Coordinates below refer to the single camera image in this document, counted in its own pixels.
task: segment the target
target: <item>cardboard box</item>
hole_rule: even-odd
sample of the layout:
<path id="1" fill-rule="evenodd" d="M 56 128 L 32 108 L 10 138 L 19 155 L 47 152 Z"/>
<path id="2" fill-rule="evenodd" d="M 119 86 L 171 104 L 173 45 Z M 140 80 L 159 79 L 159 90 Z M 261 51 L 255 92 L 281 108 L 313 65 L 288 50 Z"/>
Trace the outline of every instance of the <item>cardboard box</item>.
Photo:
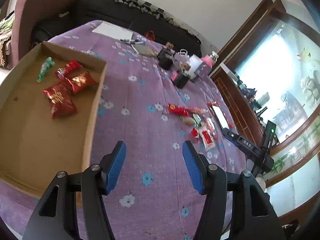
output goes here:
<path id="1" fill-rule="evenodd" d="M 55 62 L 38 83 L 47 57 Z M 43 89 L 60 80 L 54 72 L 71 60 L 99 82 L 71 97 L 78 113 L 52 119 Z M 59 171 L 73 174 L 90 164 L 92 137 L 106 73 L 106 62 L 53 43 L 43 42 L 11 70 L 0 85 L 0 179 L 40 198 Z"/>

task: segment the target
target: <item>white paper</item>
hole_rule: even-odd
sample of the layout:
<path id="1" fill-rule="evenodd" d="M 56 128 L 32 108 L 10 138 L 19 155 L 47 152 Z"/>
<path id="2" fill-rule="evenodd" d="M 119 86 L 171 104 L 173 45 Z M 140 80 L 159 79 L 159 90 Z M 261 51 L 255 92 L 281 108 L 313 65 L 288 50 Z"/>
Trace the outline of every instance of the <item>white paper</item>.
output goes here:
<path id="1" fill-rule="evenodd" d="M 99 33 L 116 40 L 130 40 L 132 38 L 133 32 L 123 29 L 118 25 L 114 25 L 108 22 L 102 22 L 97 28 L 95 28 L 93 33 Z"/>

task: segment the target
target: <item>smartphone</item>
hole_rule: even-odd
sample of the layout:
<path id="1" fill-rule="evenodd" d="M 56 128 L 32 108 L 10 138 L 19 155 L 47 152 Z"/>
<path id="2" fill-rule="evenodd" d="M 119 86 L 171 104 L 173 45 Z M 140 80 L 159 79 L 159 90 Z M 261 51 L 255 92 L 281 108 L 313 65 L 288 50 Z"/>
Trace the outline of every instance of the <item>smartphone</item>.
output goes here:
<path id="1" fill-rule="evenodd" d="M 221 109 L 217 106 L 211 106 L 211 109 L 214 111 L 214 114 L 215 114 L 216 118 L 218 119 L 218 122 L 220 124 L 221 129 L 223 129 L 223 128 L 230 129 L 230 127 L 228 126 L 228 122 L 227 122 L 225 116 L 223 115 Z"/>

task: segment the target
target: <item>black sofa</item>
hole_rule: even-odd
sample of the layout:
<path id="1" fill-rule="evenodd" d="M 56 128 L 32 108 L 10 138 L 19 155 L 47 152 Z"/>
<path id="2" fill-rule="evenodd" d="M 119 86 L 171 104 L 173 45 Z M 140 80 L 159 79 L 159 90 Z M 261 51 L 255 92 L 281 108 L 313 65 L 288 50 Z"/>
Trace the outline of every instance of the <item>black sofa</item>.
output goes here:
<path id="1" fill-rule="evenodd" d="M 104 20 L 142 35 L 153 31 L 156 42 L 166 44 L 169 41 L 176 51 L 186 49 L 190 55 L 201 57 L 201 41 L 196 36 L 127 4 L 114 0 L 76 0 L 68 11 L 65 17 L 56 16 L 39 22 L 32 31 L 32 44 L 47 41 L 87 22 Z"/>

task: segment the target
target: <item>pink armchair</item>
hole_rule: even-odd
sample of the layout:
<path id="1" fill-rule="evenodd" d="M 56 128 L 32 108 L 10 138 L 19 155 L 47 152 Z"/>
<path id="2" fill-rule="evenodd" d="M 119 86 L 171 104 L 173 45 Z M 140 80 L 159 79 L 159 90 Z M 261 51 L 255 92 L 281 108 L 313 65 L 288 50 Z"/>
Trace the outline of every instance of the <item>pink armchair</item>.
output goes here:
<path id="1" fill-rule="evenodd" d="M 17 0 L 11 37 L 11 67 L 31 49 L 31 31 L 35 24 L 67 9 L 75 0 Z"/>

